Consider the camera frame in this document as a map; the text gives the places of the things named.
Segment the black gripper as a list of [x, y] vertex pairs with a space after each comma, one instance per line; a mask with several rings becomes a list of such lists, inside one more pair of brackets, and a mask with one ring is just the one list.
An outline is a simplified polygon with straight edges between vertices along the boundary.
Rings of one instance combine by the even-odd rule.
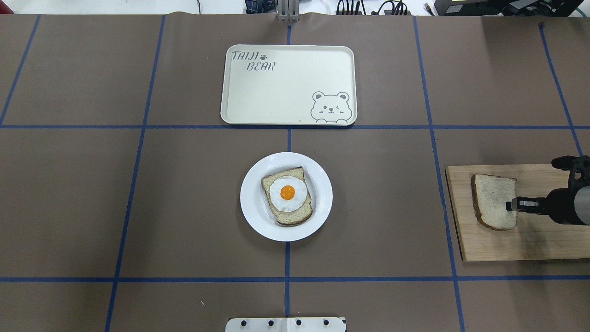
[[567, 188], [555, 189], [543, 197], [515, 197], [506, 202], [506, 210], [529, 214], [547, 215], [561, 225], [577, 225], [578, 216], [574, 198]]

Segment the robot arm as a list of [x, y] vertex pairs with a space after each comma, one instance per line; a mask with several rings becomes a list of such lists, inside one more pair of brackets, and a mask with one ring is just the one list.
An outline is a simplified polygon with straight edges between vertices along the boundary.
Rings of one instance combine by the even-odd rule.
[[552, 190], [546, 197], [515, 197], [505, 202], [508, 211], [549, 216], [561, 225], [590, 225], [590, 188], [576, 192], [567, 188]]

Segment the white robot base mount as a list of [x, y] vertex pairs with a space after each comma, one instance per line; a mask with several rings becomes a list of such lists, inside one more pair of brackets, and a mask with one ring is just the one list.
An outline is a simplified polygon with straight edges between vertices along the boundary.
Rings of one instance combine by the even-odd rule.
[[228, 320], [226, 332], [346, 332], [341, 317], [261, 317]]

